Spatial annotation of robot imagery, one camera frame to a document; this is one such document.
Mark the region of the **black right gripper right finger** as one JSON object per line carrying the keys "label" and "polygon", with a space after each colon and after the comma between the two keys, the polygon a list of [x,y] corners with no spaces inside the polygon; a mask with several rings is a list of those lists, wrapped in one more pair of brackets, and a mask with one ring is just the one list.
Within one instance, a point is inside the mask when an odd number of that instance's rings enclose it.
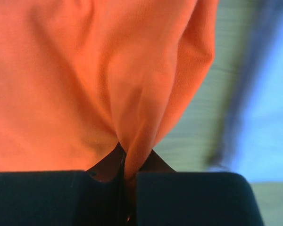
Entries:
{"label": "black right gripper right finger", "polygon": [[229,172],[176,172],[152,151],[137,174],[133,226],[262,226],[248,181]]}

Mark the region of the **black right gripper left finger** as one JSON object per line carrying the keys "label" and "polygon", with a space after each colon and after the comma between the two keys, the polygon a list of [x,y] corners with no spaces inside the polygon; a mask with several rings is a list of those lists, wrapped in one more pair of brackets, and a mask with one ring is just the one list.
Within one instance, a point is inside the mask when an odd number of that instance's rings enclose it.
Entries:
{"label": "black right gripper left finger", "polygon": [[87,171],[0,172],[0,226],[124,226],[121,145]]}

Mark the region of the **orange t-shirt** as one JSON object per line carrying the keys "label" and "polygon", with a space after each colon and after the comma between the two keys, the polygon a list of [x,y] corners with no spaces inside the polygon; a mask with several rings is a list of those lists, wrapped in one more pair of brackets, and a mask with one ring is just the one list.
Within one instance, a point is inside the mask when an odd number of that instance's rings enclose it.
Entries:
{"label": "orange t-shirt", "polygon": [[87,171],[125,152],[136,176],[215,55],[217,0],[0,0],[0,172]]}

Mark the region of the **folded lavender t-shirt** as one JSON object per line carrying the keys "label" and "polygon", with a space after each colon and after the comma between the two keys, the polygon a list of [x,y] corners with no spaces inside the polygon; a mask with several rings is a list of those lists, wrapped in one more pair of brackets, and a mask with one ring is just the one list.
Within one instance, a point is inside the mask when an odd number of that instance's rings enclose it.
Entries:
{"label": "folded lavender t-shirt", "polygon": [[283,182],[283,0],[261,0],[209,171]]}

